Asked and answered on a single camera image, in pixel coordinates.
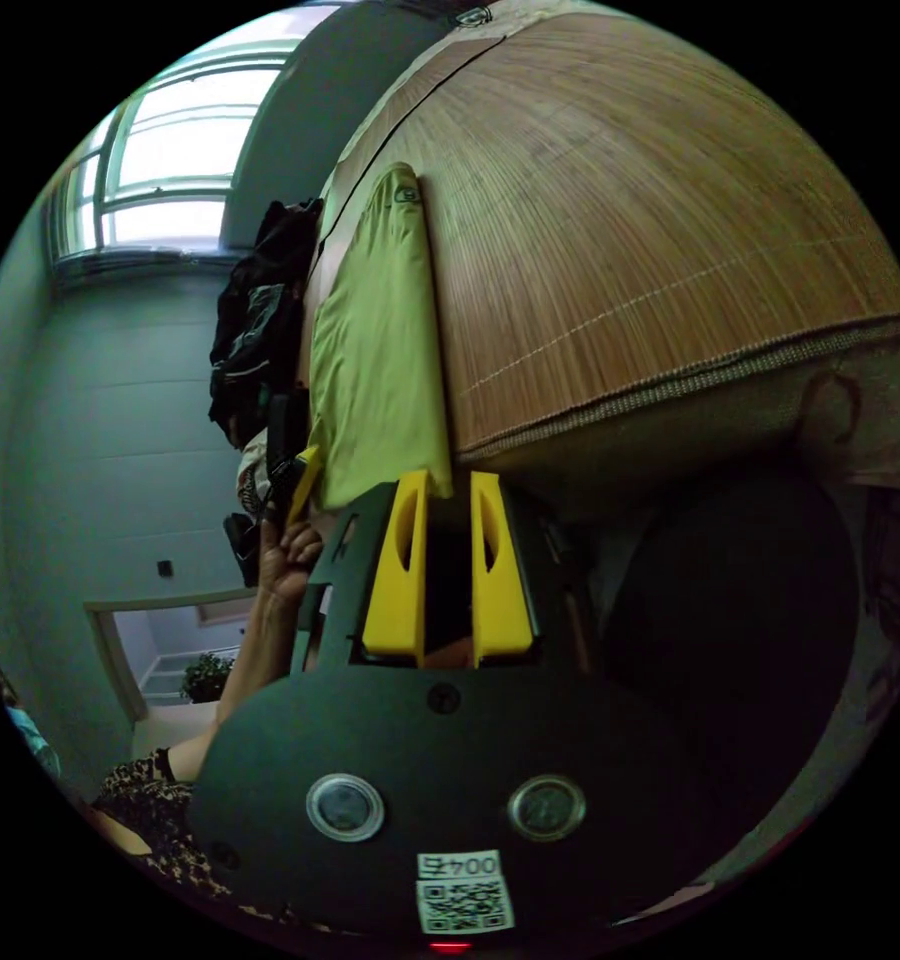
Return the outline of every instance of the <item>hand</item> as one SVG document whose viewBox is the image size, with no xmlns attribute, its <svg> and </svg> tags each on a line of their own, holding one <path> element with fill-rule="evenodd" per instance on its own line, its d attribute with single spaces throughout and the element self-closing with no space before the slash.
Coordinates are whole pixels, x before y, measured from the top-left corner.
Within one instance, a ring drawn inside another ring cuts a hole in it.
<svg viewBox="0 0 900 960">
<path fill-rule="evenodd" d="M 309 523 L 288 526 L 283 536 L 264 519 L 260 529 L 259 592 L 281 606 L 299 607 L 323 540 Z"/>
</svg>

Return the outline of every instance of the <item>qr code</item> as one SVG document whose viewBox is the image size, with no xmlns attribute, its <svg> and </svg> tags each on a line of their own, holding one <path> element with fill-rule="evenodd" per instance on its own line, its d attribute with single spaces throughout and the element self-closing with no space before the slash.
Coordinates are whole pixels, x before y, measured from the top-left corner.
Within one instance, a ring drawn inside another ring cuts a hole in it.
<svg viewBox="0 0 900 960">
<path fill-rule="evenodd" d="M 417 903 L 425 933 L 489 933 L 513 926 L 502 877 L 444 883 L 418 881 Z"/>
</svg>

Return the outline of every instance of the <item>yellow plastic part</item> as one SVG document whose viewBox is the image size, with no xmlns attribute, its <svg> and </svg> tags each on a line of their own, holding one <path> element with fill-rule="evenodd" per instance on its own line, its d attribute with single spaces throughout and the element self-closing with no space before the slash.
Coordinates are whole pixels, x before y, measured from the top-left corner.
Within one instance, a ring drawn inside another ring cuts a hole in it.
<svg viewBox="0 0 900 960">
<path fill-rule="evenodd" d="M 494 473 L 470 476 L 470 534 L 473 543 L 473 662 L 518 656 L 533 643 L 517 555 Z M 487 565 L 487 550 L 492 557 Z"/>
<path fill-rule="evenodd" d="M 368 654 L 413 657 L 418 667 L 426 612 L 427 492 L 426 470 L 400 477 L 363 626 Z"/>
<path fill-rule="evenodd" d="M 313 485 L 320 476 L 323 469 L 323 458 L 320 456 L 319 447 L 307 447 L 303 453 L 298 453 L 294 457 L 294 468 L 300 474 L 300 479 L 293 491 L 293 497 L 290 500 L 290 509 L 287 511 L 287 523 L 296 523 L 303 515 L 303 511 L 313 492 Z"/>
</svg>

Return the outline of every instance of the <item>pile of clothes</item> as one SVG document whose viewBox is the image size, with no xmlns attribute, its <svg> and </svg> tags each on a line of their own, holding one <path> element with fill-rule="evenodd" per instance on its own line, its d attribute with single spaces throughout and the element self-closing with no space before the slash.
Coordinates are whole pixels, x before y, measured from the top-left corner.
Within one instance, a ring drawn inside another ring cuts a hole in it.
<svg viewBox="0 0 900 960">
<path fill-rule="evenodd" d="M 309 395 L 295 374 L 322 210 L 319 199 L 271 203 L 252 253 L 234 267 L 217 301 L 209 416 L 244 454 L 237 495 L 253 521 L 267 496 L 268 466 L 306 443 Z"/>
</svg>

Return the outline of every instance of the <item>green cushion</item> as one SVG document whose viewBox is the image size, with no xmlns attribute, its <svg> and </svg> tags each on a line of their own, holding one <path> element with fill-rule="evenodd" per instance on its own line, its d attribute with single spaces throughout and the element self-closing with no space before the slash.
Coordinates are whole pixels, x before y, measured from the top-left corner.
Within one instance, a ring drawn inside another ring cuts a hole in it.
<svg viewBox="0 0 900 960">
<path fill-rule="evenodd" d="M 408 470 L 428 470 L 432 492 L 452 496 L 430 245 L 406 164 L 380 176 L 317 311 L 310 403 L 320 509 Z"/>
</svg>

